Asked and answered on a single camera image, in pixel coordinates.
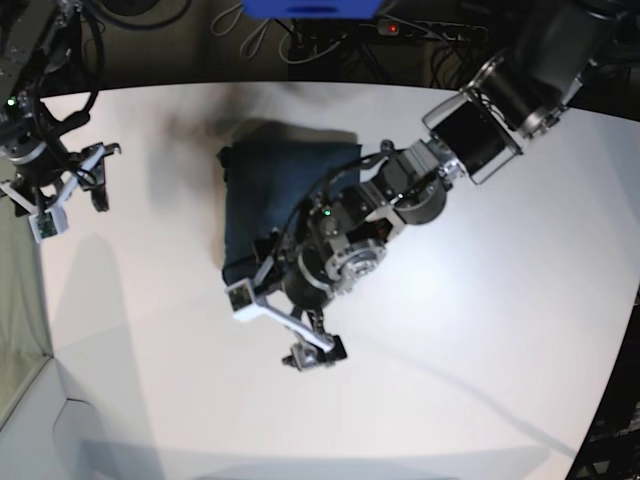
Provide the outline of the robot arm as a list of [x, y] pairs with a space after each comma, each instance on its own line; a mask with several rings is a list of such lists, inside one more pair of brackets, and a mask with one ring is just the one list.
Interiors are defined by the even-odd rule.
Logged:
[[621, 20], [624, 1], [538, 1], [515, 40], [427, 113], [429, 137], [324, 174], [304, 196], [295, 237], [277, 251], [281, 288], [319, 311], [383, 260], [403, 228], [435, 220], [458, 176], [500, 167], [561, 117]]
[[[102, 182], [86, 153], [73, 153], [61, 137], [90, 119], [104, 70], [104, 48], [98, 47], [96, 71], [83, 65], [77, 52], [81, 21], [98, 40], [96, 19], [81, 1], [3, 1], [1, 3], [1, 158], [16, 170], [18, 186], [30, 192], [59, 184], [68, 173], [85, 190]], [[46, 83], [71, 79], [85, 81], [85, 105], [62, 120], [56, 119], [42, 98]]]

